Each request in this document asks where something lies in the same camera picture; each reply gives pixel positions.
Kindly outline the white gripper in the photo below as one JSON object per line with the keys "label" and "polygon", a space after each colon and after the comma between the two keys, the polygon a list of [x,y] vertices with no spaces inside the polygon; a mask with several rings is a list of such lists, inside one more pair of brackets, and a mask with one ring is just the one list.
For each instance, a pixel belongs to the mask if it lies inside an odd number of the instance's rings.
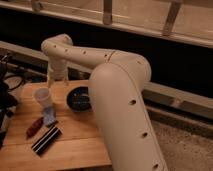
{"label": "white gripper", "polygon": [[54,80],[63,80],[64,85],[69,85],[68,67],[65,60],[50,59],[48,62],[47,87],[50,88]]}

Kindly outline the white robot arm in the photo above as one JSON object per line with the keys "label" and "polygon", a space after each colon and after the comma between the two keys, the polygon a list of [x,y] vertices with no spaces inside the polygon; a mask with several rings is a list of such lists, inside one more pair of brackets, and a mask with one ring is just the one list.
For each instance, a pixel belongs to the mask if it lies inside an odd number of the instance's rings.
{"label": "white robot arm", "polygon": [[142,98],[151,67],[142,56],[75,46],[61,34],[44,40],[48,83],[67,77],[67,62],[92,70],[90,103],[114,171],[169,171]]}

